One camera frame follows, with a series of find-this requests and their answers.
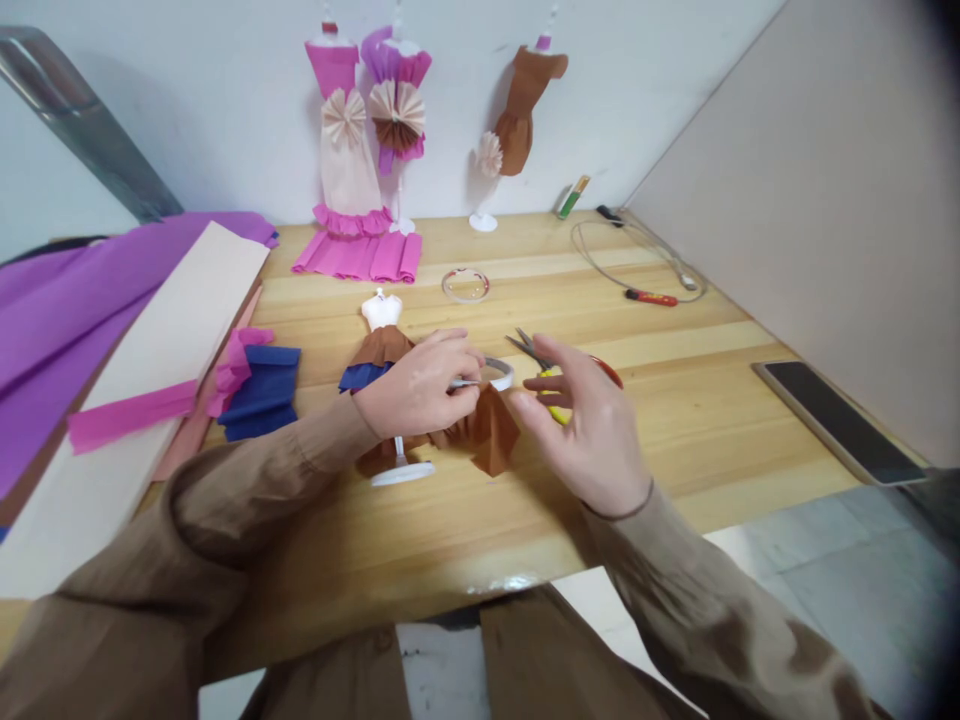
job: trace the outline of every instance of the smartphone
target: smartphone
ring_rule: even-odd
[[[926,479],[923,468],[806,363],[754,363],[751,367],[860,481],[901,485]]]

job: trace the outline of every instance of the purple paper dress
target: purple paper dress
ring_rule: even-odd
[[[408,82],[419,88],[433,58],[430,53],[421,50],[409,57],[400,54],[400,51],[386,44],[386,40],[393,37],[393,27],[388,25],[367,35],[360,46],[363,62],[370,70],[374,81],[381,83],[384,80],[394,80],[397,85]],[[389,175],[393,170],[393,159],[416,160],[423,157],[423,142],[426,135],[421,135],[417,143],[409,150],[397,152],[393,148],[380,146],[380,174]]]

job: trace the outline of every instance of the cable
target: cable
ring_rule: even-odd
[[[630,239],[633,240],[637,246],[646,247],[652,242],[655,252],[660,255],[660,257],[662,257],[671,268],[673,268],[673,271],[677,274],[677,279],[680,281],[680,284],[683,285],[683,287],[687,290],[696,291],[696,294],[693,297],[678,297],[677,302],[696,302],[706,294],[707,282],[703,279],[703,276],[692,267],[687,265],[680,258],[680,256],[674,252],[673,248],[663,241],[663,238],[640,222],[622,219],[619,222],[613,222],[610,220],[581,220],[570,229],[570,242],[573,243],[573,246],[583,256],[583,258],[605,278],[615,282],[620,287],[627,288],[628,290],[643,292],[639,288],[635,288],[629,283],[625,283],[623,280],[614,277],[600,267],[597,261],[593,259],[593,256],[590,254],[590,249],[587,247],[587,241],[583,236],[584,225],[604,225],[606,227],[617,227],[618,224],[622,224],[622,229],[624,232],[630,236]],[[577,245],[578,237],[580,238],[580,245]]]

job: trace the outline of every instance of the ruffled pink skirt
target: ruffled pink skirt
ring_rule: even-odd
[[[313,236],[293,272],[378,283],[416,280],[423,238],[416,233],[388,233],[393,221],[389,209],[347,216],[321,203],[313,214],[326,227]]]

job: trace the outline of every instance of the beige partition panel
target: beige partition panel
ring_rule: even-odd
[[[790,0],[630,209],[880,422],[960,465],[960,112],[909,0]]]

